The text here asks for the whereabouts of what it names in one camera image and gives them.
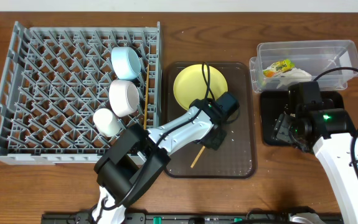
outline yellow plate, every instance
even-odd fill
[[[219,98],[227,91],[227,82],[224,76],[216,68],[209,66],[210,70],[210,89],[215,96]],[[208,79],[208,69],[204,65],[205,78]],[[190,104],[195,99],[204,99],[206,93],[206,84],[202,76],[202,65],[191,65],[181,71],[173,84],[173,93],[176,101],[185,110],[188,110]]]

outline brown wooden tabletop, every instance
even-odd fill
[[[155,27],[161,21],[164,68],[176,61],[248,66],[262,42],[349,39],[358,51],[358,14],[0,12],[0,79],[15,21],[25,27]],[[358,78],[341,95],[358,126]],[[258,169],[251,179],[172,179],[163,173],[132,207],[154,213],[246,213],[308,205],[317,212],[339,212],[313,155],[263,144],[258,98],[253,94]],[[0,223],[39,223],[44,212],[90,208],[98,197],[93,164],[0,162]]]

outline white bowl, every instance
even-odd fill
[[[114,47],[111,62],[120,80],[134,80],[141,72],[139,57],[131,47]]]
[[[131,81],[113,80],[108,94],[111,108],[118,117],[136,112],[139,93]]]
[[[121,129],[118,124],[118,118],[107,108],[96,110],[93,115],[93,122],[98,132],[106,137],[118,134]]]

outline transparent container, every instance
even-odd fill
[[[310,81],[310,78],[267,78],[263,69],[272,63],[290,59],[296,68],[312,75],[314,80],[326,70],[337,67],[358,68],[356,45],[351,40],[312,40],[262,43],[257,47],[258,57],[250,60],[250,75],[255,93],[265,90],[287,90],[292,84]],[[342,70],[331,72],[318,80],[322,90],[344,90],[347,81],[358,76],[357,72]]]

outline wooden stick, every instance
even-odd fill
[[[147,129],[148,83],[149,83],[149,64],[147,65],[146,104],[145,104],[145,107],[144,107],[144,130]]]
[[[204,151],[205,146],[202,146],[201,150],[198,152],[197,157],[194,159],[194,161],[191,164],[191,169],[195,166],[195,164],[197,163],[199,157],[201,156],[202,152]]]

